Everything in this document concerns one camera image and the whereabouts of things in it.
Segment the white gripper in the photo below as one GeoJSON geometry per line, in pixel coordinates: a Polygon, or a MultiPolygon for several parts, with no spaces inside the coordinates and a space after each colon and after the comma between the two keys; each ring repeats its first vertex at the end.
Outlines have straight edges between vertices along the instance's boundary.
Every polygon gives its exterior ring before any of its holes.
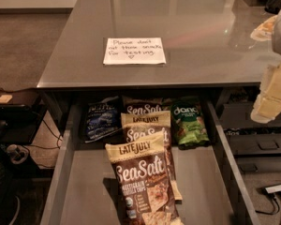
{"type": "MultiPolygon", "coordinates": [[[[260,90],[266,96],[281,101],[281,62],[278,65],[269,65],[263,73],[260,90]]],[[[270,100],[259,94],[253,105],[250,118],[258,123],[267,124],[281,113],[281,103],[270,100]]]]}

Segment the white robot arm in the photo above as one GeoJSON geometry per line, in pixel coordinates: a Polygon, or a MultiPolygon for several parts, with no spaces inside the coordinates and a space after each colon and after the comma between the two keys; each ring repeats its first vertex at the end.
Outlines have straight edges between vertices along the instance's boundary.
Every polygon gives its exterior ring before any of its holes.
{"type": "MultiPolygon", "coordinates": [[[[260,24],[250,37],[255,41],[270,40],[273,51],[281,55],[281,9],[277,15],[260,24]]],[[[259,89],[250,117],[255,122],[266,124],[281,113],[281,63],[266,68],[259,89]]]]}

